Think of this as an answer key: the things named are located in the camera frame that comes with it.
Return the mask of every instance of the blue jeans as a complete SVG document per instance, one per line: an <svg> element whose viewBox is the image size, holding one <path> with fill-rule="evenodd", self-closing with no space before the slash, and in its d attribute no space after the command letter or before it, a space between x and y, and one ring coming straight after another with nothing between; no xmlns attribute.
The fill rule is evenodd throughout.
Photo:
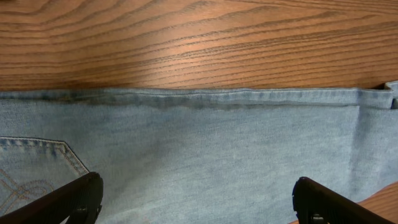
<svg viewBox="0 0 398 224"><path fill-rule="evenodd" d="M398 180L385 90L0 93L0 215L86 174L98 223L287 223L307 176L354 201Z"/></svg>

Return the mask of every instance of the jeans back pocket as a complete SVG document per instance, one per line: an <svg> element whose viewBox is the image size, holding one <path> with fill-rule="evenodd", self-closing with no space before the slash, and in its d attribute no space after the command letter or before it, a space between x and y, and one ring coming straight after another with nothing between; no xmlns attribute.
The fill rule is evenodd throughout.
<svg viewBox="0 0 398 224"><path fill-rule="evenodd" d="M63 141L0 137L0 216L87 173Z"/></svg>

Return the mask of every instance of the brown wood grain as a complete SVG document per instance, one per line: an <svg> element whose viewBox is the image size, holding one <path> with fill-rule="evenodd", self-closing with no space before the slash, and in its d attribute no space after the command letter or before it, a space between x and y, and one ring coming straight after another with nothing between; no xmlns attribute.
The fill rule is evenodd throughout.
<svg viewBox="0 0 398 224"><path fill-rule="evenodd" d="M396 0L0 0L0 90L379 88ZM398 223L398 183L362 205Z"/></svg>

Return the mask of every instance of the light blue denim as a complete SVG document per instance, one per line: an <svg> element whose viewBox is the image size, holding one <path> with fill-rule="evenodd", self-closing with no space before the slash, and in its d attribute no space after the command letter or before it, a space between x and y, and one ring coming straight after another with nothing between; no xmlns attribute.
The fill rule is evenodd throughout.
<svg viewBox="0 0 398 224"><path fill-rule="evenodd" d="M0 215L89 170L98 223L287 223L307 176L354 201L398 180L385 90L0 93Z"/></svg>

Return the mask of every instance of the wooden surface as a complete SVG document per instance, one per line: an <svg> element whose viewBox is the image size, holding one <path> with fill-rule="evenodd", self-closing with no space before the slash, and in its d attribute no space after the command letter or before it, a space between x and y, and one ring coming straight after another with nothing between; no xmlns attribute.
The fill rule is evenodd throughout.
<svg viewBox="0 0 398 224"><path fill-rule="evenodd" d="M398 0L0 0L0 90L392 80ZM398 223L398 183L362 205Z"/></svg>

